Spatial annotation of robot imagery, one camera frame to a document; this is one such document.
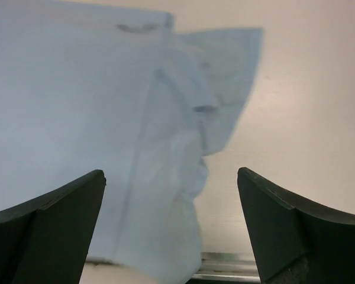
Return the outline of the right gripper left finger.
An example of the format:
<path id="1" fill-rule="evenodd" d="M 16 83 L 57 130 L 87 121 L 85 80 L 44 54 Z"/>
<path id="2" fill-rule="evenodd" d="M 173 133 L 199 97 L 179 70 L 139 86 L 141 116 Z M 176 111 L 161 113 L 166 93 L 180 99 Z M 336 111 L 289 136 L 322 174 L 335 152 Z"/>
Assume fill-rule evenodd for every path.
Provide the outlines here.
<path id="1" fill-rule="evenodd" d="M 0 211 L 0 283 L 79 283 L 105 186 L 93 170 Z"/>

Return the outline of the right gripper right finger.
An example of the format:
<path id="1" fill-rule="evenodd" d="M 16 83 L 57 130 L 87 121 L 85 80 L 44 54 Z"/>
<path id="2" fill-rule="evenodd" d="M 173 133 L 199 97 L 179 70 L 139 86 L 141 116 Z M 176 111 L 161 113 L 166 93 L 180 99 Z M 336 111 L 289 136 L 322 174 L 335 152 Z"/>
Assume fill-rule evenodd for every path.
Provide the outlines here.
<path id="1" fill-rule="evenodd" d="M 261 283 L 355 283 L 355 215 L 242 167 L 237 185 Z"/>

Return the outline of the light blue pillowcase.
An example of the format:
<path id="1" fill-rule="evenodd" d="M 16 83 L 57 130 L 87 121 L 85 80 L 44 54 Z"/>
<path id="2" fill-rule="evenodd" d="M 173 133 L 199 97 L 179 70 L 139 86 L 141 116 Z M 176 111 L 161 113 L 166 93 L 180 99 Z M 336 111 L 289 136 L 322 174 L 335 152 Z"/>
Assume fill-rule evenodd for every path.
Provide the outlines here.
<path id="1" fill-rule="evenodd" d="M 0 210 L 101 169 L 89 258 L 187 282 L 201 265 L 204 158 L 234 131 L 262 38 L 178 34 L 168 12 L 0 1 Z"/>

